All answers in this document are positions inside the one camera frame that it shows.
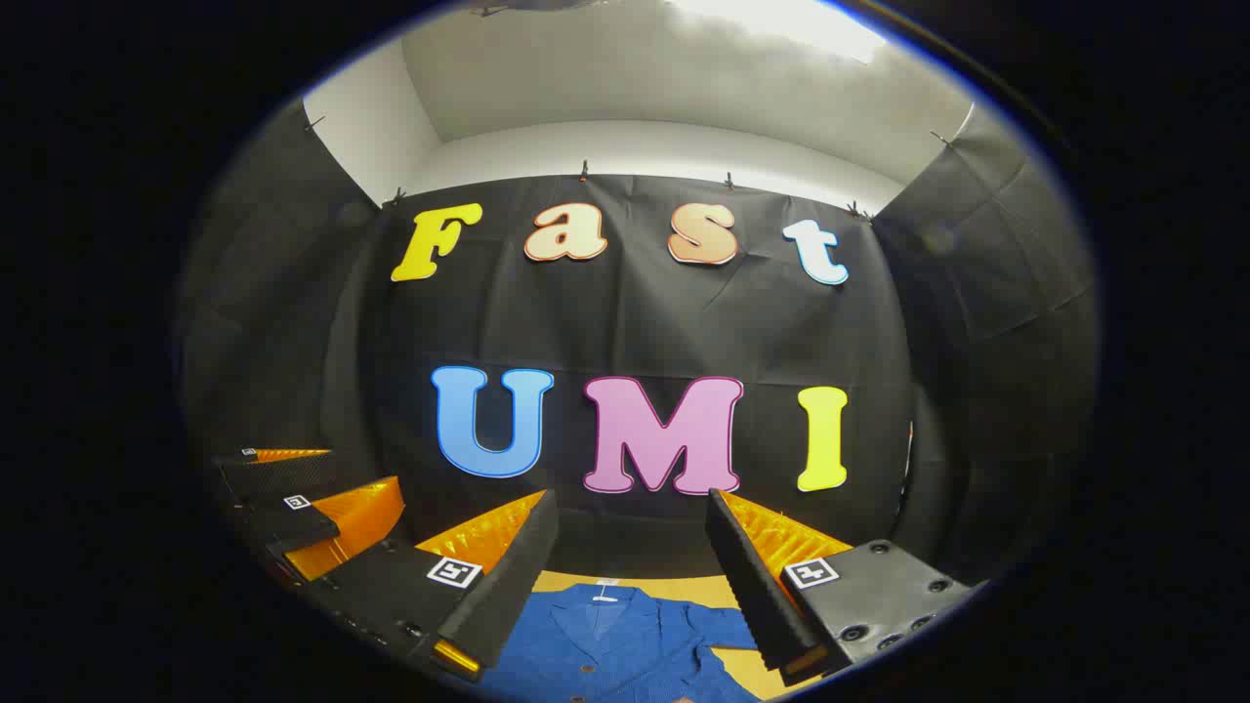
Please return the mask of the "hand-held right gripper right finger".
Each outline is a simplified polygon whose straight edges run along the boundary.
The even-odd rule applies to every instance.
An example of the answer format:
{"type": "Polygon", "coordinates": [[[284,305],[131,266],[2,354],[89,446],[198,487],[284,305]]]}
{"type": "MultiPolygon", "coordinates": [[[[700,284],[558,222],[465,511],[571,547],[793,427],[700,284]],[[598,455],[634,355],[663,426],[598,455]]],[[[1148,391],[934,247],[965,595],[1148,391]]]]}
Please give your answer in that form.
{"type": "Polygon", "coordinates": [[[858,665],[976,595],[890,540],[849,545],[729,492],[706,533],[765,667],[786,684],[858,665]]]}

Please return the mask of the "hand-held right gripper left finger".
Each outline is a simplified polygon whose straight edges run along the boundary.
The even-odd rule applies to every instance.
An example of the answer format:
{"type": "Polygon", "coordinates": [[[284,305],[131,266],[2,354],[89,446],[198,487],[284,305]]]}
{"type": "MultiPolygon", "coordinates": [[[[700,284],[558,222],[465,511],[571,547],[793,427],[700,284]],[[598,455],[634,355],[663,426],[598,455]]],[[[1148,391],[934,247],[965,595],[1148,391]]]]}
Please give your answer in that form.
{"type": "Polygon", "coordinates": [[[558,493],[536,492],[420,544],[385,539],[312,579],[312,604],[422,675],[481,680],[546,565],[558,493]]]}

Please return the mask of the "blue button shirt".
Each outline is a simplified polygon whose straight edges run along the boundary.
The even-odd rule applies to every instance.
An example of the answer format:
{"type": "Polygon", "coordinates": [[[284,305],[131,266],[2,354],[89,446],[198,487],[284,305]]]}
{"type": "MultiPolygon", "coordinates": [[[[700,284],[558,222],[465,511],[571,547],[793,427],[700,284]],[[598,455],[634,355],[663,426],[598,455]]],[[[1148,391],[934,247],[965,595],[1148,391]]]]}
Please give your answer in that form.
{"type": "Polygon", "coordinates": [[[718,648],[756,649],[741,610],[576,584],[528,597],[480,689],[491,703],[759,703],[718,648]]]}

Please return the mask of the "row of small cloth clips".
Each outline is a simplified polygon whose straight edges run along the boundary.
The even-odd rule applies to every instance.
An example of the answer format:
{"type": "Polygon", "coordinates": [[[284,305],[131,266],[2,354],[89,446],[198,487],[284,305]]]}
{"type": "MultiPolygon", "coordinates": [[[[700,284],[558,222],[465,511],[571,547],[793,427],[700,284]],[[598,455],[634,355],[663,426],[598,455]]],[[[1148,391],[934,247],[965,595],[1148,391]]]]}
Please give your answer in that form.
{"type": "Polygon", "coordinates": [[[379,204],[398,191],[424,194],[531,176],[579,180],[588,174],[671,176],[719,186],[731,180],[736,188],[876,213],[941,153],[941,145],[932,143],[902,173],[888,175],[815,148],[676,123],[559,123],[439,143],[412,128],[335,126],[325,118],[312,133],[379,204]]]}

